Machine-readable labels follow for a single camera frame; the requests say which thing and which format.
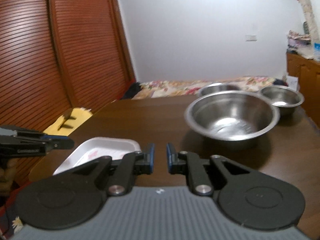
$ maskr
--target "wooden table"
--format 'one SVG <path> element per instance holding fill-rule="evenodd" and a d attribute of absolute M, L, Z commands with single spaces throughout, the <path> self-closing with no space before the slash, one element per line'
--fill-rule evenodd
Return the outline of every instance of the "wooden table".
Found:
<path fill-rule="evenodd" d="M 166 144 L 174 143 L 177 150 L 198 153 L 202 158 L 219 154 L 297 186 L 305 196 L 306 209 L 299 227 L 309 237 L 320 236 L 320 136 L 309 124 L 302 111 L 281 120 L 257 147 L 230 152 L 189 129 L 183 113 L 195 96 L 122 100 L 105 106 L 70 137 L 75 147 L 96 137 L 127 138 L 141 148 L 156 144 L 154 173 L 136 180 L 139 186 L 185 185 L 182 175 L 169 175 Z M 29 179 L 37 181 L 51 176 L 72 152 L 53 151 L 31 171 Z"/>

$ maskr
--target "stainless steel bowl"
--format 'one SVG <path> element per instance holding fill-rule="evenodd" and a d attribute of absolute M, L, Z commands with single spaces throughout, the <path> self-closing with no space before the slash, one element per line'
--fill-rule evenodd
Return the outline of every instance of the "stainless steel bowl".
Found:
<path fill-rule="evenodd" d="M 228 90 L 241 90 L 239 86 L 228 83 L 213 83 L 198 90 L 198 97 Z"/>
<path fill-rule="evenodd" d="M 279 121 L 279 110 L 261 95 L 245 91 L 223 91 L 198 98 L 185 111 L 195 132 L 241 149 Z"/>
<path fill-rule="evenodd" d="M 304 101 L 300 92 L 285 86 L 264 87 L 259 90 L 259 94 L 269 98 L 272 105 L 279 108 L 281 116 L 292 114 Z"/>

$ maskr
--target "electrical outlet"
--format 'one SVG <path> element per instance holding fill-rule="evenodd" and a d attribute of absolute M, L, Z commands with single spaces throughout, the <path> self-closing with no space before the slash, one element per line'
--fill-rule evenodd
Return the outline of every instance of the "electrical outlet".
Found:
<path fill-rule="evenodd" d="M 246 35 L 245 41 L 257 41 L 257 35 Z"/>

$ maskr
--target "wooden cabinet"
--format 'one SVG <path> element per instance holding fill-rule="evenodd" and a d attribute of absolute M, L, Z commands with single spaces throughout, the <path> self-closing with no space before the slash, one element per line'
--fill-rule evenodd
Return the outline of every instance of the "wooden cabinet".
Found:
<path fill-rule="evenodd" d="M 320 127 L 320 63 L 287 53 L 287 71 L 299 78 L 300 92 L 305 97 L 302 107 Z"/>

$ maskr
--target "floral fabric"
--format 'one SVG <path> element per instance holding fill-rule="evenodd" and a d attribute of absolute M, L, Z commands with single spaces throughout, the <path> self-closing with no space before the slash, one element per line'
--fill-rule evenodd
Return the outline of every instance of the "floral fabric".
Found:
<path fill-rule="evenodd" d="M 262 87 L 271 86 L 275 80 L 271 77 L 241 77 L 216 82 L 236 84 L 244 91 L 256 92 Z M 205 80 L 146 82 L 140 85 L 142 90 L 133 99 L 194 95 L 200 88 L 213 82 Z"/>
<path fill-rule="evenodd" d="M 23 224 L 17 216 L 15 200 L 17 194 L 29 184 L 30 182 L 12 191 L 6 204 L 0 208 L 0 239 L 9 239 L 23 228 Z"/>

